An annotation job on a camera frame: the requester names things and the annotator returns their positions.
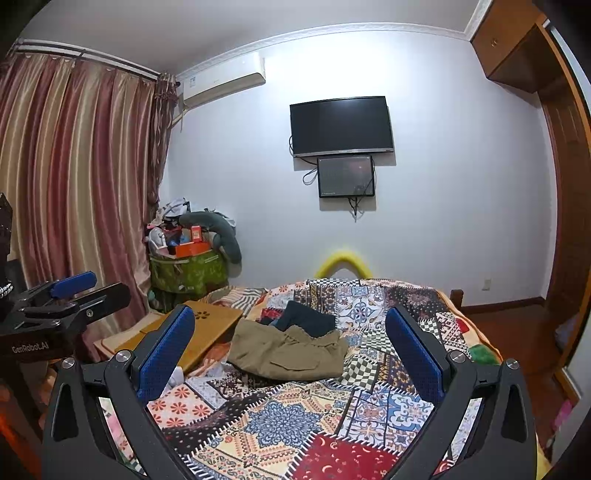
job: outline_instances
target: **wooden wardrobe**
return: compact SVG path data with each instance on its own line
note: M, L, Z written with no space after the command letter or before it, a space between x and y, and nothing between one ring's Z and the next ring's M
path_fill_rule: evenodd
M545 306L558 322L576 315L576 328L556 378L573 401L563 374L586 319L591 297L591 128L589 111L568 62L531 0L494 0L472 46L486 77L537 92L552 142L558 221Z

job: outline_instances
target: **yellow foam tube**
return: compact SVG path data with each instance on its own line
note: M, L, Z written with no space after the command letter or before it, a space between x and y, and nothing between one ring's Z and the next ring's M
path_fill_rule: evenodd
M331 273L331 270L341 262L348 263L349 265L353 266L361 278L372 278L371 271L364 261L353 252L348 250L339 250L328 257L318 272L316 272L316 278L328 277Z

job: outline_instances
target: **cable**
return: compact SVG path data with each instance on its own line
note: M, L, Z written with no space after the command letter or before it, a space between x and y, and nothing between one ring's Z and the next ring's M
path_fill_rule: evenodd
M365 192L368 191L369 185L372 182L374 183L374 195L375 195L375 164L374 164L374 158L373 157L370 157L370 158L371 158L372 177L371 177L370 181L368 182L368 184L363 189L363 193L361 194L361 197L355 196L355 197L348 197L347 198L347 200L349 201L349 206L353 210L353 218L355 219L355 223L357 223L357 210L359 209L359 204L361 203L361 200L363 199Z
M309 181L306 181L306 177L307 177L308 175L311 175L312 173L314 174L314 176L312 177L312 179L311 179L311 180L309 180ZM305 175L302 177L301 181L304 183L304 185L306 185L306 186L310 186L310 185L312 185L312 184L314 183L314 181L315 181L315 179L316 179L316 177L317 177L317 176L318 176L318 167L316 167L316 168L312 168L312 170L310 170L308 173L306 173L306 174L305 174Z
M292 138L293 138L293 135L290 135L289 144L290 144L290 153L291 153L291 156L294 157L294 158L299 158L300 160L303 160L306 163L309 163L310 165L316 165L316 167L317 167L318 166L318 161L316 161L316 163L314 163L313 161L306 160L304 157L296 157L294 155L294 148L293 148L293 143L292 143L292 140L291 140Z

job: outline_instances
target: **wall-mounted air conditioner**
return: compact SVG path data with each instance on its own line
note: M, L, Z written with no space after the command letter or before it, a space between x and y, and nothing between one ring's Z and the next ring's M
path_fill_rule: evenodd
M254 52L191 75L184 81L183 98L193 108L265 82L264 61Z

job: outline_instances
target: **curtain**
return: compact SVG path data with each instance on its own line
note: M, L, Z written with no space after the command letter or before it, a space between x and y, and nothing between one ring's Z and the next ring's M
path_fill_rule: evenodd
M170 129L173 123L174 107L178 102L176 80L174 76L163 73L156 81L154 102L152 104L152 125L150 129L150 160L148 162L148 204L150 218L156 216L158 210L158 188L164 175L164 164Z
M154 82L101 64L15 53L0 79L0 191L14 211L11 255L29 286L95 272L129 286L129 307L89 326L93 342L147 311L142 243Z

